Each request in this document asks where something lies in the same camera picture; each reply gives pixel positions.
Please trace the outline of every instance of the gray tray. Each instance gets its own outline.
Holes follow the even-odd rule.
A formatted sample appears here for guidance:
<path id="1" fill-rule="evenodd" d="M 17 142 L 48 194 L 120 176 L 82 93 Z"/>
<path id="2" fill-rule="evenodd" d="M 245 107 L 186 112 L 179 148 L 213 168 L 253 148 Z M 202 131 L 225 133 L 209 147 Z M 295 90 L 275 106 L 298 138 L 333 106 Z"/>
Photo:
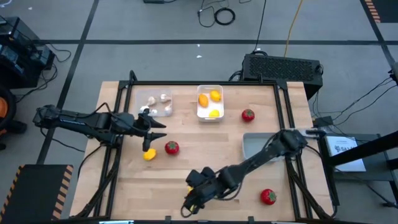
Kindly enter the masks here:
<path id="1" fill-rule="evenodd" d="M 244 133 L 242 141 L 244 160 L 249 159 L 259 152 L 273 134 L 275 133 Z M 280 156 L 271 159 L 271 161 L 279 161 L 283 158 L 284 156 Z"/>

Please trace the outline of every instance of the clear plastic container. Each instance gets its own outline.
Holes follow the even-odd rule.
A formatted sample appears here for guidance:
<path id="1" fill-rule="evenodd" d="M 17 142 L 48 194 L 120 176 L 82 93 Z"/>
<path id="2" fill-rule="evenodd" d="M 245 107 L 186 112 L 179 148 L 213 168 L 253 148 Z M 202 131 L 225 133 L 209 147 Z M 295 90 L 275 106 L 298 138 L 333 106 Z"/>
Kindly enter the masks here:
<path id="1" fill-rule="evenodd" d="M 165 103 L 161 102 L 161 96 L 168 99 Z M 155 99 L 155 104 L 149 105 L 149 98 Z M 149 107 L 150 116 L 171 116 L 173 112 L 172 92 L 169 89 L 138 90 L 135 97 L 134 114 L 142 112 L 145 106 Z"/>
<path id="2" fill-rule="evenodd" d="M 220 102 L 214 102 L 210 98 L 210 92 L 212 90 L 217 90 L 220 95 L 221 95 L 221 100 Z M 199 97 L 199 94 L 204 94 L 207 96 L 209 100 L 209 105 L 204 108 L 200 106 L 199 101 L 197 100 L 197 115 L 199 118 L 199 121 L 202 122 L 220 122 L 223 117 L 224 117 L 224 94 L 223 94 L 223 87 L 220 85 L 200 85 L 198 86 L 198 94 L 197 98 Z M 213 110 L 218 110 L 220 112 L 220 116 L 218 118 L 211 118 L 209 117 L 209 114 Z"/>

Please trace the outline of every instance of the yellow cable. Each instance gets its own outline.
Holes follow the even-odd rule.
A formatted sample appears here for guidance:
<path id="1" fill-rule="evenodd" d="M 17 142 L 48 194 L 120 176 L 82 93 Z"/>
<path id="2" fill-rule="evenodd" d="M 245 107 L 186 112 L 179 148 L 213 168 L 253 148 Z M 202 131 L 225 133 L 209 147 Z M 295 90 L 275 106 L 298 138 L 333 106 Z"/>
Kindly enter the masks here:
<path id="1" fill-rule="evenodd" d="M 292 32 L 293 25 L 294 25 L 294 21 L 296 21 L 297 14 L 299 14 L 299 10 L 300 10 L 300 8 L 301 8 L 301 4 L 302 4 L 302 3 L 303 3 L 303 0 L 300 0 L 300 4 L 298 5 L 297 11 L 296 11 L 296 15 L 294 15 L 292 25 L 290 25 L 289 34 L 287 35 L 287 40 L 286 40 L 286 47 L 285 47 L 285 54 L 284 54 L 284 57 L 286 57 L 286 54 L 287 54 L 287 47 L 289 46 L 290 33 Z"/>

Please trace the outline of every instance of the orange striped tape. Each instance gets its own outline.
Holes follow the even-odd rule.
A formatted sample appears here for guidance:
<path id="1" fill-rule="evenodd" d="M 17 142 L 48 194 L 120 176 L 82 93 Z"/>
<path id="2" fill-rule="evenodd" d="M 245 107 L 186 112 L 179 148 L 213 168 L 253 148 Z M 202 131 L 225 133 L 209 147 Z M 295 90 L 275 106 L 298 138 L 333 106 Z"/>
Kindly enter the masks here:
<path id="1" fill-rule="evenodd" d="M 380 21 L 379 13 L 377 12 L 377 9 L 374 7 L 372 0 L 365 0 L 365 2 L 372 14 L 374 21 L 377 23 L 380 23 L 381 21 Z"/>
<path id="2" fill-rule="evenodd" d="M 51 220 L 59 220 L 61 218 L 61 213 L 65 199 L 67 197 L 69 183 L 72 179 L 73 166 L 67 165 L 65 172 L 63 173 L 63 179 L 61 181 L 60 191 L 55 202 L 54 211 L 52 212 Z"/>
<path id="3" fill-rule="evenodd" d="M 9 203 L 10 199 L 11 199 L 12 192 L 15 189 L 15 185 L 17 184 L 17 180 L 18 180 L 19 174 L 21 173 L 22 168 L 24 168 L 24 165 L 18 167 L 16 176 L 15 176 L 14 180 L 12 180 L 12 184 L 11 184 L 10 190 L 8 191 L 8 194 L 7 194 L 7 197 L 6 197 L 6 201 L 4 202 L 3 206 L 1 207 L 0 223 L 1 223 L 2 217 L 6 213 L 6 208 L 8 206 L 8 203 Z"/>

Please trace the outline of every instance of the lemon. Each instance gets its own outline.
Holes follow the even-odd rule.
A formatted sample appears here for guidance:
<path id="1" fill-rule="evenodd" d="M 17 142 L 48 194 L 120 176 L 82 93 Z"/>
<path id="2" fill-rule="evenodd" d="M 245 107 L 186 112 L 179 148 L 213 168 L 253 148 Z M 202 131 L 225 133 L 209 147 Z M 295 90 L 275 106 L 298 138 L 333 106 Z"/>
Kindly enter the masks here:
<path id="1" fill-rule="evenodd" d="M 218 118 L 220 117 L 220 112 L 218 110 L 212 110 L 209 114 L 209 118 Z"/>
<path id="2" fill-rule="evenodd" d="M 155 149 L 148 149 L 147 152 L 144 153 L 144 159 L 146 161 L 152 160 L 156 156 L 156 150 Z"/>
<path id="3" fill-rule="evenodd" d="M 221 99 L 221 94 L 219 93 L 219 91 L 217 90 L 212 90 L 210 92 L 210 98 L 215 101 L 215 102 L 219 102 Z"/>

